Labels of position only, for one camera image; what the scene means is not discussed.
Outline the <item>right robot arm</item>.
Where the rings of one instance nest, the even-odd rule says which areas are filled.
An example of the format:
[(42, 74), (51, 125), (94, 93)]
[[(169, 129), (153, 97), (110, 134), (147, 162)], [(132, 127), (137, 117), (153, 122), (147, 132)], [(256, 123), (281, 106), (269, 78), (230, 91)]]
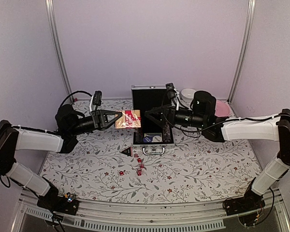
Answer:
[(206, 91), (196, 91), (190, 109), (162, 104), (145, 112), (145, 116), (163, 127), (193, 127), (204, 138), (223, 143), (237, 139), (279, 142), (277, 156), (255, 177), (243, 197), (226, 200), (225, 208), (237, 206), (245, 211), (259, 207), (264, 193), (290, 169), (290, 109), (272, 116), (230, 118), (215, 115), (217, 100)]

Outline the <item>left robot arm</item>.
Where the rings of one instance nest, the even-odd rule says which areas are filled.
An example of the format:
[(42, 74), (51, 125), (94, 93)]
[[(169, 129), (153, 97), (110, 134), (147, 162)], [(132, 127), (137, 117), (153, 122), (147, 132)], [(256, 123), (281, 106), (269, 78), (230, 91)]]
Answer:
[(63, 207), (58, 189), (48, 180), (16, 161), (15, 152), (37, 150), (69, 154), (78, 144), (78, 135), (108, 129), (121, 117), (121, 112), (108, 110), (92, 111), (89, 116), (85, 116), (74, 110), (70, 104), (65, 104), (59, 107), (55, 116), (58, 126), (56, 132), (13, 126), (9, 121), (2, 120), (0, 122), (0, 176), (6, 176), (35, 193), (41, 207), (57, 211)]

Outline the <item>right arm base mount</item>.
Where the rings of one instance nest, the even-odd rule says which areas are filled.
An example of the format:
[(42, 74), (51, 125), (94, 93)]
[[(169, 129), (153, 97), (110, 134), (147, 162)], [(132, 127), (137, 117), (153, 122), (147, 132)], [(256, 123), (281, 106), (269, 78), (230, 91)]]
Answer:
[(252, 191), (248, 191), (242, 197), (227, 198), (222, 203), (223, 209), (228, 216), (249, 212), (265, 207), (263, 196), (257, 195)]

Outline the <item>aluminium poker case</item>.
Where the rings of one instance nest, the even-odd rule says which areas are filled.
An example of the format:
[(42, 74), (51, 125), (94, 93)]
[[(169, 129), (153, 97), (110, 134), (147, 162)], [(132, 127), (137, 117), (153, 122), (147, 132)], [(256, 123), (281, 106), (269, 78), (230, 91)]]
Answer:
[(133, 148), (144, 155), (163, 155), (174, 147), (172, 128), (164, 120), (162, 104), (172, 104), (167, 97), (165, 85), (132, 85), (132, 105), (141, 113), (141, 127), (133, 134)]

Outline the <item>red playing card deck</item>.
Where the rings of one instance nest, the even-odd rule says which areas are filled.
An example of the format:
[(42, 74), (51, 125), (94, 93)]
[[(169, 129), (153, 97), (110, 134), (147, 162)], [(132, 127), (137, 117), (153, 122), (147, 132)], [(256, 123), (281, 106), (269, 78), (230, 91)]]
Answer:
[(123, 110), (122, 117), (115, 122), (116, 129), (137, 129), (141, 127), (140, 110)]

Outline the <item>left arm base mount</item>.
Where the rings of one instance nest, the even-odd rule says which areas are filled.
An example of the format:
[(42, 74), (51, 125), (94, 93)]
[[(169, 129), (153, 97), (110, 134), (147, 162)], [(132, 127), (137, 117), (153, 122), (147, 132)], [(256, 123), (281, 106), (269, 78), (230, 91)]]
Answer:
[(57, 192), (48, 192), (45, 196), (39, 196), (37, 206), (49, 210), (75, 216), (79, 201), (74, 193), (66, 193), (59, 196)]

